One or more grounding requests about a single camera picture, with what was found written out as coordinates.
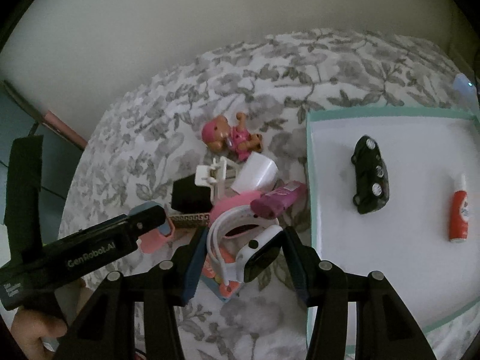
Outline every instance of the watch face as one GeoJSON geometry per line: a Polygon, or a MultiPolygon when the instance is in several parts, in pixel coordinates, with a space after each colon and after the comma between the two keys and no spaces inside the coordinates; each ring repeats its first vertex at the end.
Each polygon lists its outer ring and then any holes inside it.
{"type": "Polygon", "coordinates": [[[250,257],[249,261],[245,264],[245,270],[243,273],[244,282],[249,283],[250,281],[255,280],[255,278],[278,257],[280,248],[282,247],[282,236],[283,232],[278,233],[268,241],[267,244],[261,247],[258,252],[250,257]]]}

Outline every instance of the gray floral pattern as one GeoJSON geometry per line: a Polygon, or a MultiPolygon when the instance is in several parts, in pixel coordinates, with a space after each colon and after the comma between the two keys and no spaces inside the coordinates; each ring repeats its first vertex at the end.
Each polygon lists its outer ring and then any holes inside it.
{"type": "MultiPolygon", "coordinates": [[[[189,66],[154,76],[105,112],[78,165],[60,237],[146,200],[168,207],[173,181],[192,174],[197,164],[211,163],[214,155],[200,140],[200,131],[216,115],[233,122],[236,112],[246,112],[248,127],[261,131],[265,154],[279,166],[279,183],[305,181],[308,112],[364,105],[459,108],[452,89],[457,73],[427,40],[328,28],[206,52],[189,66]]],[[[308,199],[289,208],[280,222],[295,226],[309,243],[308,199]]],[[[96,288],[112,270],[144,272],[170,258],[190,236],[178,230],[172,242],[153,254],[137,250],[87,275],[87,285],[96,288]]],[[[293,292],[282,255],[229,303],[222,304],[200,283],[192,302],[176,313],[188,359],[305,357],[306,310],[293,292]]],[[[144,350],[142,315],[139,304],[135,342],[144,350]]],[[[475,323],[469,322],[469,337],[478,328],[475,323]]],[[[429,335],[430,343],[439,354],[458,358],[455,347],[464,345],[465,333],[439,329],[441,334],[429,335]],[[449,337],[459,344],[450,345],[449,337]]]]}

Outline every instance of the white bottle cap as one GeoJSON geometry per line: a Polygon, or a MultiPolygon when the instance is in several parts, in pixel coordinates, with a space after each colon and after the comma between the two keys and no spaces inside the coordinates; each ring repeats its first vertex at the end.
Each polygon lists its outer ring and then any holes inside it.
{"type": "Polygon", "coordinates": [[[465,173],[460,174],[455,180],[455,191],[467,191],[467,179],[465,173]]]}

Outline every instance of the black toy car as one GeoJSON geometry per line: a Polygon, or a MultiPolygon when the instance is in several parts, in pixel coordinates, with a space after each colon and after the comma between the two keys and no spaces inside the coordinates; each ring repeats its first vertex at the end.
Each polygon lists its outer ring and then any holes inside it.
{"type": "Polygon", "coordinates": [[[357,194],[353,204],[359,214],[380,210],[390,198],[388,174],[385,162],[375,139],[364,135],[361,137],[351,158],[355,165],[357,194]]]}

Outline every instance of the finger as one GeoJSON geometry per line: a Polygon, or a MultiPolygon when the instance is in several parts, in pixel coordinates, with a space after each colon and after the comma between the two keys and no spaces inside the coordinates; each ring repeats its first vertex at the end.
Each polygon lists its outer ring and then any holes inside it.
{"type": "Polygon", "coordinates": [[[67,332],[66,324],[57,318],[35,310],[19,310],[11,325],[11,335],[29,360],[50,360],[41,337],[58,338],[67,332]]]}
{"type": "Polygon", "coordinates": [[[80,311],[82,310],[83,306],[88,302],[88,299],[92,296],[93,291],[90,288],[83,287],[80,290],[80,295],[78,297],[78,303],[77,303],[77,315],[80,314],[80,311]]]}
{"type": "Polygon", "coordinates": [[[80,288],[86,287],[86,283],[85,283],[85,280],[83,280],[83,278],[75,280],[75,283],[78,284],[80,288]]]}

